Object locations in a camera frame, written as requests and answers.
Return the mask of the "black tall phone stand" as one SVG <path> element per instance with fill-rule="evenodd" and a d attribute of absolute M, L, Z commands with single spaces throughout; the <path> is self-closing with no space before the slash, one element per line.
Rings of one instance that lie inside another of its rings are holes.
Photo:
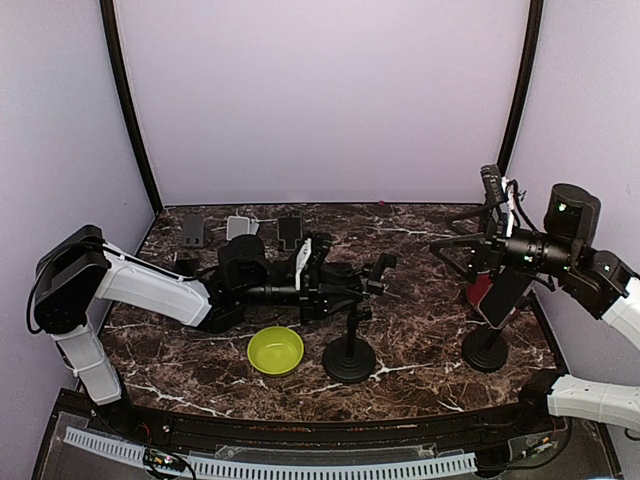
<path fill-rule="evenodd" d="M 359 297 L 349 301 L 346 317 L 346 333 L 331 341 L 324 349 L 322 366 L 326 374 L 341 384 L 357 384 L 367 380 L 375 370 L 376 354 L 373 347 L 358 334 L 359 325 L 373 317 L 369 306 L 359 304 L 371 296 L 385 291 L 382 281 L 387 269 L 394 269 L 397 257 L 382 253 L 372 265 L 365 265 L 359 273 L 361 287 Z"/>

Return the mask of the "green bowl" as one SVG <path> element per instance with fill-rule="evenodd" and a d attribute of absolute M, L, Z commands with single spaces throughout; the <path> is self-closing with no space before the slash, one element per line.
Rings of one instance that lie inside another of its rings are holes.
<path fill-rule="evenodd" d="M 273 326 L 258 331 L 249 341 L 247 358 L 261 374 L 279 377 L 292 373 L 305 353 L 298 333 L 287 327 Z"/>

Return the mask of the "black folding phone stand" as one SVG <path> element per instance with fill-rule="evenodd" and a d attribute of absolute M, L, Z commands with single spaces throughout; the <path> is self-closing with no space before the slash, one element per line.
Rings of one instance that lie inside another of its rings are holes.
<path fill-rule="evenodd" d="M 280 252 L 295 252 L 304 241 L 302 218 L 299 216 L 278 218 L 276 235 Z"/>

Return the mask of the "white folding phone stand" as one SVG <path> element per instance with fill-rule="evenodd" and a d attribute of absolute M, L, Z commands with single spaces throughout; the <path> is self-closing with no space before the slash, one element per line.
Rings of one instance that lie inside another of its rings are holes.
<path fill-rule="evenodd" d="M 232 215 L 226 219 L 226 240 L 231 241 L 242 235 L 256 235 L 260 224 L 255 218 Z"/>

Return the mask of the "dark blue phone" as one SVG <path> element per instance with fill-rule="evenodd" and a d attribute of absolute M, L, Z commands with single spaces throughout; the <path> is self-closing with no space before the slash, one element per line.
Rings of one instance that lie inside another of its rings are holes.
<path fill-rule="evenodd" d="M 197 273 L 198 266 L 197 258 L 180 258 L 174 262 L 172 270 L 178 275 L 193 277 Z"/>

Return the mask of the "grey small phone stand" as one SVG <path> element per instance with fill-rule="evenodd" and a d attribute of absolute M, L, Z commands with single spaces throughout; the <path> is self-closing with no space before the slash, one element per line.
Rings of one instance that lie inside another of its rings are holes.
<path fill-rule="evenodd" d="M 198 214 L 186 214 L 182 219 L 182 246 L 185 248 L 203 248 L 205 239 L 204 218 Z"/>

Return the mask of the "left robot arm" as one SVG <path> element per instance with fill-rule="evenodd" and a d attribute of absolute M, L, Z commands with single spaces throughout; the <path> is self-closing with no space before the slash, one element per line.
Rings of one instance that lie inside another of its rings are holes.
<path fill-rule="evenodd" d="M 378 291 L 374 268 L 329 262 L 332 238 L 309 234 L 285 261 L 270 261 L 257 235 L 243 234 L 217 251 L 218 263 L 185 276 L 129 255 L 85 225 L 42 257 L 29 292 L 26 323 L 49 335 L 101 417 L 120 436 L 141 427 L 140 412 L 125 400 L 125 386 L 90 326 L 95 299 L 128 304 L 208 333 L 244 319 L 249 305 L 293 307 L 304 322 L 323 320 Z"/>

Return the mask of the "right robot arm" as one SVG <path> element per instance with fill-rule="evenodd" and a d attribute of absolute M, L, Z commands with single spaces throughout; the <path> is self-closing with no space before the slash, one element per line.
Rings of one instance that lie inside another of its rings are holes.
<path fill-rule="evenodd" d="M 595 319 L 637 345 L 639 275 L 613 252 L 593 248 L 600 210 L 600 200 L 588 191 L 557 183 L 542 231 L 508 230 L 491 221 L 482 233 L 435 241 L 430 251 L 469 282 L 488 275 L 496 285 L 506 271 L 531 281 L 545 274 L 550 278 L 548 289 L 560 288 Z M 534 432 L 548 416 L 639 428 L 636 387 L 540 370 L 521 388 L 519 400 L 511 410 L 510 424 L 521 434 Z"/>

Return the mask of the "red bowl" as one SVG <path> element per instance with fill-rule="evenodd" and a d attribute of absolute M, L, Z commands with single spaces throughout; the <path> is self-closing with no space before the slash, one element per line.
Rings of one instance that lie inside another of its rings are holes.
<path fill-rule="evenodd" d="M 477 307 L 492 286 L 492 279 L 489 273 L 483 273 L 477 276 L 474 282 L 469 283 L 466 289 L 466 297 L 468 302 Z"/>

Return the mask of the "right black corner post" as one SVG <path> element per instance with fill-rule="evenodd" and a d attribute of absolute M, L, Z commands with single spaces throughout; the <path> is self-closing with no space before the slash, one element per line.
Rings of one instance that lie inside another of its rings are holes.
<path fill-rule="evenodd" d="M 544 0 L 531 0 L 529 2 L 523 47 L 514 93 L 502 143 L 496 160 L 496 165 L 502 175 L 505 175 L 508 171 L 525 109 L 538 48 L 544 3 Z"/>

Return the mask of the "black corner post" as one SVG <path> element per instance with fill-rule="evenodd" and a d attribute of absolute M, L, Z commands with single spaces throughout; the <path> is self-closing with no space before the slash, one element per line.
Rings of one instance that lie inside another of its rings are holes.
<path fill-rule="evenodd" d="M 155 215 L 158 215 L 163 211 L 164 205 L 144 145 L 129 85 L 124 51 L 116 18 L 116 3 L 112 0 L 100 0 L 99 6 L 112 76 L 134 160 L 152 211 Z"/>
<path fill-rule="evenodd" d="M 544 3 L 544 0 L 531 0 L 529 2 L 523 47 L 514 93 L 502 143 L 496 160 L 496 165 L 502 175 L 505 175 L 508 171 L 525 109 L 538 48 Z"/>

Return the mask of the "black front rail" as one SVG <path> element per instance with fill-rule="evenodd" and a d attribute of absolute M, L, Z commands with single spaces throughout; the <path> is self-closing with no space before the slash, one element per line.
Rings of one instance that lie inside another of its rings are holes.
<path fill-rule="evenodd" d="M 565 438 L 567 433 L 590 438 L 597 431 L 595 424 L 587 420 L 550 418 L 540 418 L 530 423 L 528 430 L 522 430 L 511 423 L 519 413 L 516 404 L 469 413 L 361 422 L 223 419 L 142 406 L 134 406 L 133 412 L 150 428 L 154 446 L 184 452 L 212 452 L 223 445 L 346 450 L 434 443 L 439 447 L 485 449 L 551 430 L 556 431 L 556 439 Z"/>

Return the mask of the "left black corner post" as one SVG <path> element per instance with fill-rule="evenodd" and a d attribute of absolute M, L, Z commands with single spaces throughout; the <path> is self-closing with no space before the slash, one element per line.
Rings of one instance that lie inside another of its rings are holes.
<path fill-rule="evenodd" d="M 116 18 L 116 3 L 112 0 L 100 0 L 99 6 L 112 76 L 134 160 L 152 211 L 155 215 L 158 215 L 163 211 L 164 205 L 144 145 L 129 85 L 124 51 Z"/>

